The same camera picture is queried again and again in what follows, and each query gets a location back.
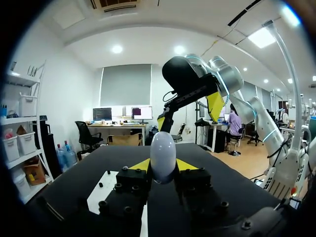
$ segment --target air vent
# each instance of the air vent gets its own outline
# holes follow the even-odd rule
[[[141,0],[91,0],[93,9],[104,12],[136,7]]]

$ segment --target purple shirt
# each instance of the purple shirt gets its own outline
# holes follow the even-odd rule
[[[234,111],[231,111],[229,114],[227,122],[230,128],[230,134],[235,136],[240,135],[238,130],[241,129],[241,118],[236,115]]]

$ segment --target window blind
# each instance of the window blind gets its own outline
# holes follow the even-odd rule
[[[100,106],[149,105],[151,79],[151,64],[104,68]]]

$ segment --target keyboard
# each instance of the keyboard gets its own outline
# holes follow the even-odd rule
[[[129,125],[140,125],[140,123],[139,122],[125,122],[125,123],[123,123],[123,125],[127,125],[127,126],[129,126]]]

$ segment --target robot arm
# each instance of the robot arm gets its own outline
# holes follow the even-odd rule
[[[164,112],[158,118],[160,131],[170,132],[174,112],[204,96],[208,99],[211,117],[217,119],[224,105],[222,97],[228,96],[243,123],[256,121],[258,135],[268,151],[270,165],[262,187],[279,199],[287,197],[289,193],[295,196],[301,191],[305,176],[314,168],[316,160],[309,164],[309,156],[305,150],[290,149],[257,97],[244,100],[240,92],[243,80],[236,67],[228,65],[219,56],[206,64],[201,58],[191,54],[186,58],[172,58],[164,65],[162,73],[173,87],[173,93],[178,96],[165,104]],[[310,144],[309,149],[314,157],[315,145],[316,140]]]

